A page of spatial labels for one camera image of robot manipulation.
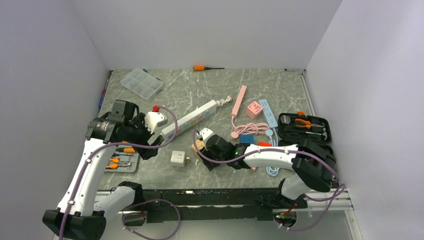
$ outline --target orange handled pliers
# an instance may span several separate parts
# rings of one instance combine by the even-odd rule
[[[111,158],[109,161],[113,162],[112,164],[106,166],[106,169],[118,169],[119,167],[129,167],[131,162],[129,161],[120,161],[119,158]]]
[[[319,128],[324,128],[325,126],[323,126],[323,125],[319,125],[319,124],[316,124],[316,123],[311,123],[310,121],[306,121],[306,120],[303,120],[303,119],[300,119],[300,118],[296,118],[295,120],[294,120],[295,122],[300,122],[300,123],[303,123],[304,125],[297,125],[296,124],[296,127],[299,127],[299,128],[307,128],[307,129],[310,129],[311,127],[319,127]]]

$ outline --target blue power strip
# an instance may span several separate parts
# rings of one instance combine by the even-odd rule
[[[268,101],[266,99],[259,100],[259,104],[263,107],[263,115],[266,118],[266,121],[268,122],[268,125],[271,129],[278,127],[278,123],[276,120],[276,117],[273,114],[273,111],[270,108],[270,105],[268,104]]]

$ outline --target pink plug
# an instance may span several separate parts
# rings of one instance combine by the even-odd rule
[[[253,101],[249,106],[247,106],[246,114],[251,119],[256,119],[259,114],[262,113],[262,109],[264,109],[257,101]]]

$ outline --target marble tabletop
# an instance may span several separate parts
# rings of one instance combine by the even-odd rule
[[[228,95],[236,99],[242,85],[247,86],[247,91],[235,120],[236,126],[250,122],[266,122],[262,114],[251,120],[245,113],[250,103],[260,99],[268,100],[276,117],[280,113],[297,111],[311,114],[310,103],[300,78],[301,72],[282,69],[150,69],[148,73],[159,78],[163,82],[163,88],[156,96],[144,100],[120,83],[130,71],[131,69],[120,69],[112,72],[100,115],[110,111],[114,100],[120,99],[137,104],[143,113],[150,111],[153,105],[164,105],[174,111],[179,119],[210,100],[225,99]],[[277,187],[283,178],[291,177],[293,172],[280,169],[277,177],[271,177],[267,175],[265,167],[259,167],[252,172],[247,169],[235,170],[226,164],[209,171],[192,153],[190,146],[193,144],[194,129],[207,127],[227,141],[232,141],[230,133],[233,126],[230,114],[233,106],[234,101],[218,107],[215,113],[176,136],[166,147],[159,149],[157,156],[148,160],[141,159],[135,172],[105,172],[99,189],[111,189],[122,181],[140,183],[144,189]],[[167,125],[173,124],[172,117],[168,113],[166,115],[169,118]],[[269,138],[256,135],[254,141],[268,142]],[[171,166],[173,150],[185,151],[191,158],[190,162],[185,167]]]

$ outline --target tool tray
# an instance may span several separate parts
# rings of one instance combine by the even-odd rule
[[[302,122],[295,121],[296,119],[302,119],[305,121],[309,121],[311,124],[318,124],[324,127],[318,127],[318,126],[311,126],[311,128],[306,127],[299,127],[297,125],[305,125]],[[331,130],[329,122],[321,117],[317,116],[310,116],[310,115],[303,115],[298,113],[281,113],[278,116],[278,137],[280,138],[278,142],[278,146],[287,146],[292,144],[298,144],[304,139],[308,139],[316,144],[318,144],[320,147],[324,149],[329,149],[331,151],[330,153],[333,154],[333,150],[331,147],[328,146],[328,144],[331,142]],[[327,138],[325,139],[324,136],[318,135],[322,134],[323,128],[325,128],[325,132],[327,134]]]

